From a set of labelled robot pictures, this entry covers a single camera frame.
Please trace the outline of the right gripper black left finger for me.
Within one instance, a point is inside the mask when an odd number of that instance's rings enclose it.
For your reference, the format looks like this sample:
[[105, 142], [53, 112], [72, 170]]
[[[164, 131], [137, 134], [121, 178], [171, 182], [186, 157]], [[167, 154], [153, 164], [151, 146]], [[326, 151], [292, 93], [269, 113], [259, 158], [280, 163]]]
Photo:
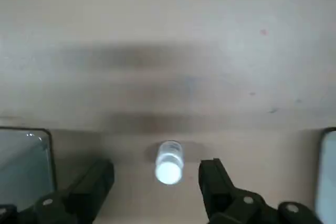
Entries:
[[1, 205], [1, 223], [93, 223], [113, 184], [113, 163], [98, 159], [68, 188], [44, 195], [22, 211]]

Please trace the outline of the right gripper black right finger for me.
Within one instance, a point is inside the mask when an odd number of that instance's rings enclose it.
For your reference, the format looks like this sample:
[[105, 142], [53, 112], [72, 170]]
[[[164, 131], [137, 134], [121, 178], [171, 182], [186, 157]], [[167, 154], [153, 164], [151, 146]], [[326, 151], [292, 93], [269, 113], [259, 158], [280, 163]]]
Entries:
[[209, 223], [322, 223], [301, 203], [284, 201], [273, 208], [261, 195], [235, 187], [218, 158], [200, 162], [198, 183]]

